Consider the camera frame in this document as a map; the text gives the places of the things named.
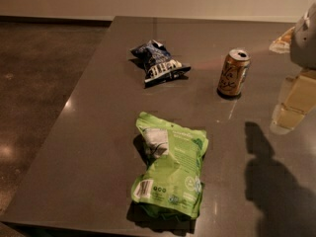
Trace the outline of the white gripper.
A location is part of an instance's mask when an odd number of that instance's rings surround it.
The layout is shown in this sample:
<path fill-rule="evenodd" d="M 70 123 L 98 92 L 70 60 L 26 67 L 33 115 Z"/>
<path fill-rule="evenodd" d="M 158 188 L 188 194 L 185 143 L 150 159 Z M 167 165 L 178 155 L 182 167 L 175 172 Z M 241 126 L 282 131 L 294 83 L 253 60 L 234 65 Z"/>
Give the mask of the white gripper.
<path fill-rule="evenodd" d="M 290 53 L 293 63 L 305 67 L 281 86 L 270 129 L 275 134 L 293 131 L 316 107 L 316 3 L 292 27 L 275 39 L 269 50 Z"/>

